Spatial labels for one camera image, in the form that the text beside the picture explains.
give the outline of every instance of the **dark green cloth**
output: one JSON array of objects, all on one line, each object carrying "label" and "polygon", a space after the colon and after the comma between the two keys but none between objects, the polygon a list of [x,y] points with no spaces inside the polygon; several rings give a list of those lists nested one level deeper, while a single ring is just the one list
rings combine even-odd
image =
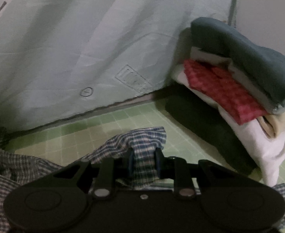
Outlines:
[{"label": "dark green cloth", "polygon": [[183,126],[215,146],[239,173],[249,175],[257,167],[219,112],[185,86],[168,98],[165,109]]},{"label": "dark green cloth", "polygon": [[193,45],[204,51],[230,57],[236,67],[254,80],[273,102],[285,106],[285,56],[255,45],[236,29],[200,17],[191,23]]}]

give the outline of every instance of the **red garment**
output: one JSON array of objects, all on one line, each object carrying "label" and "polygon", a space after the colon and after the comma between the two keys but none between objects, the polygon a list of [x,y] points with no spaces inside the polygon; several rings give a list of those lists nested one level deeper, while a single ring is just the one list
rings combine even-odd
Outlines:
[{"label": "red garment", "polygon": [[185,60],[184,68],[190,88],[219,103],[239,125],[268,114],[228,71],[194,60]]}]

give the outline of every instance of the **beige cloth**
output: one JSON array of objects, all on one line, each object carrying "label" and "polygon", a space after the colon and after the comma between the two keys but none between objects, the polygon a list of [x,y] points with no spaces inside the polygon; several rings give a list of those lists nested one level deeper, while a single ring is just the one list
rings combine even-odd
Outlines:
[{"label": "beige cloth", "polygon": [[285,130],[285,112],[280,115],[258,117],[257,120],[270,138],[276,138]]}]

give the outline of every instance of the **silver screw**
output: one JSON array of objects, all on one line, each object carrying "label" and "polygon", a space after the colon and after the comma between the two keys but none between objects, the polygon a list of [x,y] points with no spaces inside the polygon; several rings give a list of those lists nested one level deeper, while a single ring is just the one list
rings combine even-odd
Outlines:
[{"label": "silver screw", "polygon": [[149,196],[146,195],[146,194],[142,194],[142,195],[140,196],[140,199],[142,199],[142,200],[146,200],[146,199],[148,199],[148,198],[149,198]]}]

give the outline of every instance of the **gray wall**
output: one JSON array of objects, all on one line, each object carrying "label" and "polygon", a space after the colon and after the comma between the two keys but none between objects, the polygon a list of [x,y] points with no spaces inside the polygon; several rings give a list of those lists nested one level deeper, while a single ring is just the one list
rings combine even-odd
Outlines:
[{"label": "gray wall", "polygon": [[285,0],[240,0],[237,30],[285,55]]}]

